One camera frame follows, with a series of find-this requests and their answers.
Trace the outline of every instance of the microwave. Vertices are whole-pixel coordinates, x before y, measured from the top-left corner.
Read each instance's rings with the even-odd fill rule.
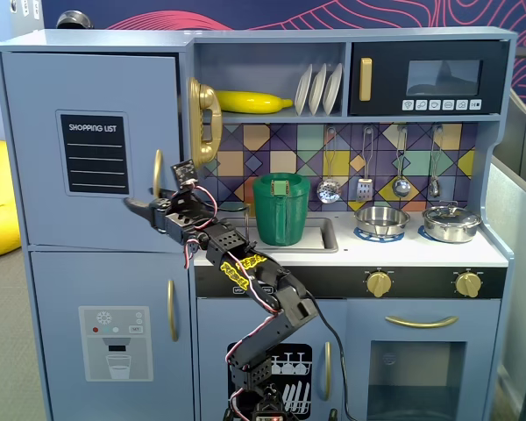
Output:
[[[507,62],[500,40],[353,43],[349,114],[499,114]]]

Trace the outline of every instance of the red wall mural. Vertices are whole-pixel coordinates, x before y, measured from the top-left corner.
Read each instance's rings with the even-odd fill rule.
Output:
[[[43,7],[48,27],[66,9],[87,13],[98,28],[136,30],[491,25],[518,32],[518,46],[526,46],[526,0],[145,0],[125,6],[115,0],[43,0]],[[515,63],[513,87],[526,103],[526,59]]]

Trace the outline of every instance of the gold telephone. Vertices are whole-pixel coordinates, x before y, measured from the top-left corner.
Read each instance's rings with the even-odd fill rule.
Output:
[[[203,110],[210,110],[211,138],[203,140]],[[189,124],[191,158],[196,168],[217,156],[222,139],[222,110],[214,89],[202,85],[194,77],[189,79]]]

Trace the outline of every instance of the yellow label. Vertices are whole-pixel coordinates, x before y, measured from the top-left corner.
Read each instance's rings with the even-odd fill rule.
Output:
[[[247,269],[255,268],[257,265],[259,265],[262,261],[267,260],[267,257],[259,256],[258,254],[255,254],[252,257],[246,257],[245,259],[241,260],[242,266]]]
[[[243,276],[240,276],[236,269],[227,261],[225,261],[220,267],[226,276],[228,276],[232,281],[234,281],[241,289],[247,291],[249,287],[249,281],[247,281]]]

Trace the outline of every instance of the saucepan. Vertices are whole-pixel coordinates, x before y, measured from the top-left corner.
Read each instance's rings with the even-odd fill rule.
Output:
[[[409,222],[409,215],[403,210],[383,206],[359,209],[354,217],[360,230],[380,238],[402,234]]]
[[[475,237],[481,218],[454,204],[434,206],[423,212],[424,231],[446,243],[466,243]]]

